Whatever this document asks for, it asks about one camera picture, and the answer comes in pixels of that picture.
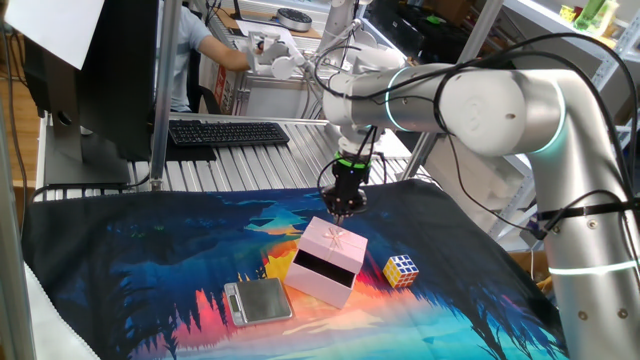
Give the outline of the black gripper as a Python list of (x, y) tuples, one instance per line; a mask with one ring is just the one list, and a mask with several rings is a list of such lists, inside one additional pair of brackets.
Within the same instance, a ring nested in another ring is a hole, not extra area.
[(368, 181), (368, 169), (347, 165), (331, 167), (334, 183), (321, 189), (321, 197), (333, 223), (342, 226), (346, 216), (362, 211), (367, 205), (366, 193), (360, 188)]

